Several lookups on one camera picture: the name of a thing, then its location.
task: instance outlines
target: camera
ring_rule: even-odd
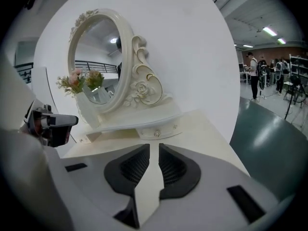
[[[77,116],[54,114],[51,106],[45,104],[29,112],[27,127],[43,145],[57,147],[68,142],[72,126],[77,123]]]

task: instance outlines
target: black slot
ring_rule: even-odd
[[[104,169],[104,176],[116,193],[134,197],[134,189],[143,177],[149,163],[150,145],[144,144],[110,161]]]
[[[253,223],[262,217],[265,212],[254,201],[254,199],[241,186],[227,188],[227,191],[237,203],[242,213],[246,216],[249,223]]]
[[[199,165],[184,155],[159,144],[159,167],[163,174],[164,189],[159,198],[182,198],[193,190],[201,178]]]
[[[71,172],[71,171],[75,171],[81,168],[87,167],[87,165],[81,163],[81,164],[74,164],[74,165],[69,165],[69,166],[65,166],[65,169],[67,172]]]

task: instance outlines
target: oval mirror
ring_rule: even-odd
[[[110,102],[117,91],[122,46],[115,23],[97,18],[83,31],[75,51],[75,69],[86,75],[83,91],[96,104]]]

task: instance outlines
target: black pants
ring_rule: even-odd
[[[252,97],[254,99],[257,98],[258,93],[258,76],[251,76],[251,90],[252,90]]]
[[[277,80],[277,87],[276,90],[279,91],[281,93],[282,88],[283,88],[283,74],[280,75],[280,79]]]

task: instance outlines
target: white backdrop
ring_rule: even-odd
[[[212,0],[69,0],[44,29],[34,64],[46,66],[61,114],[78,115],[75,99],[56,85],[67,75],[68,39],[75,20],[93,9],[113,9],[148,41],[149,63],[183,112],[202,109],[229,142],[238,113],[240,81],[232,36]],[[85,124],[72,129],[82,132]]]

